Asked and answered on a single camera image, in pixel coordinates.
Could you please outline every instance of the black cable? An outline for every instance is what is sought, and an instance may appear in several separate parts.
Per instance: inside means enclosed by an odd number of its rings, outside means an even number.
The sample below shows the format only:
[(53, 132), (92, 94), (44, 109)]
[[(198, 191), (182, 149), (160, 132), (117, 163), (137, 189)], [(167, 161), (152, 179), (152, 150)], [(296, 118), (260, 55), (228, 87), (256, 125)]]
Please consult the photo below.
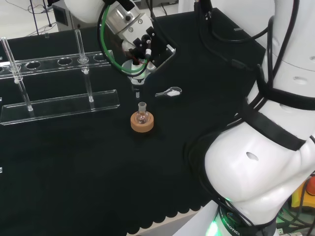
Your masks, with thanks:
[(171, 38), (169, 37), (163, 30), (162, 26), (160, 25), (160, 23), (158, 22), (153, 9), (150, 7), (151, 5), (149, 4), (149, 0), (146, 0), (146, 4), (150, 10), (151, 13), (151, 18), (153, 19), (153, 21), (155, 22), (155, 26), (157, 27), (158, 31), (161, 33), (161, 35), (164, 37), (164, 39), (167, 41), (168, 44), (170, 44), (172, 46), (172, 48), (175, 48), (176, 51), (178, 51), (180, 49), (179, 45)]
[(23, 10), (27, 11), (27, 9), (24, 9), (24, 8), (22, 8), (22, 7), (18, 6), (18, 5), (15, 5), (15, 4), (11, 3), (11, 2), (8, 2), (7, 0), (5, 0), (5, 1), (6, 1), (8, 4), (14, 5), (14, 6), (16, 6), (16, 7), (20, 8), (20, 9), (23, 9)]
[(44, 30), (43, 30), (43, 31), (41, 31), (41, 32), (40, 32), (40, 34), (42, 35), (45, 31), (47, 32), (47, 31), (52, 30), (52, 29), (53, 29), (56, 25), (57, 25), (57, 23), (53, 23), (53, 24), (52, 24), (52, 26), (51, 26), (51, 28), (50, 28), (50, 29), (48, 29), (48, 30), (46, 30), (46, 28), (47, 28), (47, 27), (49, 27), (49, 26), (45, 26)]
[(208, 184), (208, 186), (211, 187), (211, 190), (208, 189), (204, 182), (201, 179), (201, 176), (199, 175), (199, 182), (202, 185), (202, 187), (209, 193), (209, 195), (212, 196), (212, 200), (217, 203), (220, 207), (223, 207), (227, 210), (229, 210), (230, 212), (234, 213), (242, 222), (244, 225), (248, 225), (246, 221), (248, 221), (250, 223), (250, 225), (252, 227), (255, 227), (254, 223), (248, 219), (244, 214), (242, 214), (238, 209), (235, 208), (235, 206), (233, 206), (233, 204), (230, 201), (227, 201), (225, 198), (223, 198), (213, 187), (212, 185)]
[(283, 218), (280, 214), (278, 214), (277, 215), (277, 217), (279, 218), (279, 219), (281, 219), (282, 221), (284, 221), (284, 223), (286, 223), (287, 225), (289, 224), (289, 225), (293, 225), (293, 226), (296, 226), (296, 227), (300, 227), (300, 226), (306, 226), (306, 225), (302, 225), (302, 224), (297, 224), (297, 223), (292, 223), (292, 222), (290, 222), (289, 220), (287, 220), (287, 219), (285, 219), (285, 218)]
[(272, 35), (273, 35), (274, 17), (272, 16), (268, 22), (268, 36), (267, 36), (267, 63), (268, 63), (268, 82), (269, 86), (273, 86), (273, 64), (272, 64)]
[(266, 34), (268, 31), (268, 28), (264, 29), (262, 32), (249, 37), (249, 38), (244, 38), (244, 39), (225, 39), (220, 37), (219, 35), (217, 35), (213, 30), (211, 31), (211, 35), (213, 36), (213, 38), (215, 38), (216, 40), (223, 42), (223, 43), (247, 43), (250, 41), (253, 41), (255, 39), (260, 38), (261, 36), (263, 36), (264, 34)]
[(161, 7), (163, 8), (163, 10), (164, 10), (164, 12), (165, 12), (165, 15), (167, 16), (167, 12), (166, 12), (166, 10), (165, 10), (165, 8), (164, 8), (164, 4), (161, 2)]
[(302, 188), (302, 194), (301, 194), (301, 200), (300, 200), (300, 206), (299, 206), (299, 211), (297, 212), (296, 216), (293, 218), (293, 220), (286, 222), (288, 225), (295, 225), (295, 221), (297, 221), (297, 219), (299, 218), (300, 214), (302, 213), (302, 207), (303, 207), (303, 201), (304, 201), (304, 196), (305, 196), (305, 192), (306, 192), (306, 187), (307, 184), (309, 183), (310, 179), (306, 180), (303, 188)]
[[(286, 211), (286, 213), (287, 213), (289, 216), (291, 216), (293, 219), (295, 218), (295, 215), (293, 215), (288, 209), (285, 209), (285, 211)], [(311, 226), (310, 223), (307, 223), (307, 222), (305, 222), (305, 221), (303, 221), (303, 220), (301, 220), (301, 219), (296, 219), (296, 221), (300, 222), (301, 224), (303, 224), (303, 225), (305, 225), (305, 226)]]
[(202, 35), (203, 30), (202, 30), (202, 27), (201, 27), (203, 21), (202, 21), (202, 19), (201, 19), (202, 16), (201, 16), (201, 14), (200, 14), (200, 7), (197, 7), (196, 10), (197, 10), (197, 17), (198, 17), (198, 24), (199, 24), (199, 27), (198, 27), (198, 28), (199, 28), (199, 30), (198, 30), (199, 39), (200, 39), (202, 45), (203, 45), (204, 48), (207, 49), (211, 54), (217, 56), (218, 58), (221, 58), (221, 59), (222, 59), (223, 61), (225, 61), (225, 62), (229, 62), (229, 60), (228, 60), (225, 56), (223, 56), (221, 53), (219, 53), (219, 52), (217, 52), (216, 50), (210, 48), (210, 47), (208, 46), (208, 44), (206, 43), (206, 41), (204, 40), (204, 37), (203, 37), (203, 35)]
[(300, 226), (300, 227), (282, 227), (284, 234), (291, 234), (293, 232), (296, 232), (297, 230), (303, 230), (308, 229), (309, 227)]
[(137, 76), (141, 75), (147, 69), (148, 64), (149, 64), (149, 59), (147, 59), (147, 63), (145, 64), (144, 68), (140, 72), (138, 72), (137, 74), (134, 74), (134, 75), (133, 74), (128, 74), (128, 73), (125, 73), (124, 71), (120, 70), (119, 68), (117, 68), (116, 65), (110, 60), (110, 58), (107, 56), (107, 54), (105, 53), (105, 51), (103, 49), (103, 46), (102, 46), (102, 43), (101, 43), (101, 38), (100, 38), (100, 26), (101, 26), (102, 18), (103, 18), (103, 15), (104, 15), (104, 12), (105, 12), (106, 8), (107, 8), (107, 5), (104, 5), (104, 7), (102, 8), (101, 13), (99, 15), (98, 22), (97, 22), (96, 33), (97, 33), (98, 45), (99, 45), (99, 47), (100, 47), (104, 57), (112, 65), (112, 67), (117, 69), (117, 71), (119, 73), (121, 73), (124, 76), (137, 77)]
[(313, 223), (312, 223), (312, 225), (311, 225), (309, 231), (307, 232), (307, 235), (306, 235), (306, 236), (310, 236), (310, 235), (311, 235), (312, 230), (313, 230), (314, 227), (315, 227), (315, 219), (314, 219), (314, 221), (313, 221)]
[(313, 143), (315, 144), (315, 138), (313, 137), (313, 135), (310, 136), (311, 140), (313, 141)]
[(151, 18), (153, 17), (153, 0), (150, 0), (150, 6), (148, 5), (148, 8), (150, 10)]
[[(295, 12), (297, 11), (298, 9), (296, 9), (296, 5), (294, 4), (293, 5), (293, 10), (292, 10), (292, 16), (291, 16), (291, 22), (293, 21), (295, 21), (296, 20), (296, 17), (295, 17)], [(199, 7), (196, 7), (196, 5), (195, 5), (195, 11), (197, 11), (197, 16), (199, 17), (198, 19), (200, 19), (200, 14), (199, 14)], [(273, 23), (273, 19), (271, 19), (270, 21), (269, 21), (269, 23), (270, 23), (270, 25), (269, 25), (269, 27), (268, 27), (268, 45), (267, 45), (267, 52), (268, 52), (268, 50), (269, 50), (269, 52), (272, 52), (272, 49), (270, 49), (271, 47), (272, 47), (272, 35), (273, 35), (273, 32), (272, 32), (272, 23)], [(274, 79), (274, 76), (272, 76), (272, 78), (268, 78), (268, 83), (269, 83), (269, 85), (272, 85), (272, 82), (273, 82), (273, 79)], [(252, 106), (252, 107), (255, 107), (255, 110), (257, 110), (257, 111), (259, 111), (264, 105), (265, 105), (265, 103), (267, 102), (267, 99), (265, 99), (265, 98), (263, 98), (260, 94), (258, 94), (257, 96), (256, 96), (256, 98), (250, 103), (250, 105)], [(231, 124), (229, 124), (225, 129), (223, 129), (223, 130), (221, 130), (221, 132), (224, 132), (224, 131), (226, 131), (226, 130), (228, 130), (228, 129), (230, 129), (230, 128), (233, 128), (233, 127), (236, 127), (237, 125), (239, 125), (239, 124), (241, 124), (243, 121), (242, 121), (242, 119), (241, 119), (241, 117), (240, 117), (240, 115), (236, 115), (235, 117), (234, 117), (234, 119), (233, 119), (233, 122), (231, 123)], [(186, 157), (188, 157), (189, 156), (189, 149), (191, 149), (193, 146), (195, 146), (195, 144), (197, 143), (197, 142), (199, 142), (201, 139), (203, 139), (203, 138), (207, 138), (207, 137), (209, 137), (209, 136), (212, 136), (212, 135), (214, 135), (215, 133), (220, 133), (220, 131), (215, 131), (215, 132), (210, 132), (210, 133), (208, 133), (208, 134), (201, 134), (200, 136), (198, 136), (197, 137), (197, 139), (191, 144), (191, 145), (185, 145), (185, 148), (187, 148), (188, 149), (188, 151), (184, 151), (184, 155), (186, 155)]]
[(276, 74), (277, 74), (277, 72), (279, 70), (280, 64), (281, 64), (282, 59), (284, 57), (284, 53), (285, 53), (286, 47), (287, 47), (287, 45), (289, 43), (289, 40), (291, 38), (293, 29), (294, 29), (294, 26), (295, 26), (297, 14), (298, 14), (298, 11), (299, 11), (299, 5), (300, 5), (300, 0), (294, 0), (290, 23), (289, 23), (289, 26), (287, 28), (287, 31), (286, 31), (286, 34), (285, 34), (285, 37), (284, 37), (284, 40), (283, 40), (283, 43), (282, 43), (279, 55), (278, 55), (278, 59), (276, 61), (275, 67), (274, 67), (274, 71), (273, 71), (274, 77), (276, 76)]
[[(31, 5), (28, 6), (27, 11), (28, 11), (30, 14), (33, 14), (33, 13), (31, 12), (30, 6), (31, 6)], [(39, 5), (35, 6), (34, 9), (35, 9), (36, 7), (38, 7), (38, 6), (44, 7), (42, 4), (39, 4)]]

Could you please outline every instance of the green light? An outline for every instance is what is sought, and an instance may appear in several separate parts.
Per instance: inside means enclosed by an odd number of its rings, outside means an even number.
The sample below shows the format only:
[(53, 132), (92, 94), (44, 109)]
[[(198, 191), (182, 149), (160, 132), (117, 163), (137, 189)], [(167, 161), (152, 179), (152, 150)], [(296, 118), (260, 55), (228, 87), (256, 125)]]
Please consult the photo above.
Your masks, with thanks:
[(218, 226), (215, 221), (212, 221), (209, 228), (207, 229), (206, 236), (220, 236)]

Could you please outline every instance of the green tube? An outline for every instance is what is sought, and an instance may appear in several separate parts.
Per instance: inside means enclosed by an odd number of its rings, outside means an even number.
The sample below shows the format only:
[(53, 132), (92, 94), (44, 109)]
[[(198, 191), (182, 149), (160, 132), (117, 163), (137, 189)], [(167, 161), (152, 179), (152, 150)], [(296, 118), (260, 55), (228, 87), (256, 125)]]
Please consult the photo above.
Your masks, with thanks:
[(107, 47), (105, 45), (105, 41), (104, 41), (105, 24), (106, 24), (105, 22), (106, 22), (106, 17), (107, 17), (108, 10), (109, 10), (109, 6), (107, 6), (107, 8), (106, 8), (106, 10), (104, 12), (103, 19), (102, 19), (102, 26), (100, 28), (100, 38), (101, 38), (101, 43), (102, 43), (102, 46), (103, 46), (105, 54), (108, 56), (108, 58), (111, 60), (111, 62), (120, 70), (123, 70), (123, 71), (128, 72), (128, 73), (136, 73), (136, 72), (141, 71), (145, 67), (145, 64), (147, 63), (147, 60), (144, 61), (144, 64), (140, 68), (138, 68), (136, 70), (129, 70), (129, 69), (123, 68), (117, 62), (115, 62), (115, 60), (109, 54), (109, 52), (107, 50)]

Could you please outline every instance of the white floor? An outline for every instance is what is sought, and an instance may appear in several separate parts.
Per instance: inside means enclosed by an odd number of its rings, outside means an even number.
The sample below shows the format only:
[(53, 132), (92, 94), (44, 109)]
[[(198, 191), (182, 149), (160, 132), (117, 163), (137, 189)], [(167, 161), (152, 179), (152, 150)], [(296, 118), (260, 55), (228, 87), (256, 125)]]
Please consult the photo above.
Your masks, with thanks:
[[(26, 9), (30, 5), (29, 0), (7, 0), (8, 2), (15, 4), (19, 7), (24, 8), (20, 9), (14, 5), (7, 3), (5, 0), (0, 0), (0, 37), (6, 37), (8, 39), (26, 37), (32, 33), (36, 34), (36, 28), (34, 24), (33, 14), (29, 13)], [(42, 0), (32, 0), (33, 5), (42, 4)], [(42, 6), (38, 6), (34, 9), (35, 13), (39, 13), (43, 10)], [(167, 5), (165, 6), (167, 14), (178, 13), (178, 5)], [(148, 9), (141, 10), (142, 12), (150, 15)], [(161, 7), (155, 7), (154, 13), (156, 16), (165, 15)], [(45, 32), (53, 33), (58, 32), (57, 26), (53, 24), (53, 28), (46, 27), (48, 25), (48, 20), (46, 14), (36, 14), (36, 21), (39, 32), (44, 34)], [(50, 22), (55, 23), (55, 16), (53, 10), (49, 13)]]

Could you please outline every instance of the black strap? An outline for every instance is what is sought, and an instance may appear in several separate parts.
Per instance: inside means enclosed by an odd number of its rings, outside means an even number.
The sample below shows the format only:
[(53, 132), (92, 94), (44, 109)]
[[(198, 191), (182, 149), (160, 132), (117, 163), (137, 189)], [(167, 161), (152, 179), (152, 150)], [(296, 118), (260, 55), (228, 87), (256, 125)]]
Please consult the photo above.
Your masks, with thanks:
[(286, 149), (297, 151), (305, 143), (305, 140), (297, 138), (290, 132), (278, 126), (272, 120), (268, 119), (262, 113), (255, 111), (248, 105), (245, 99), (239, 114), (252, 128)]
[(272, 88), (265, 83), (264, 73), (259, 65), (257, 85), (259, 93), (268, 100), (300, 110), (315, 111), (315, 98), (296, 95), (294, 93)]

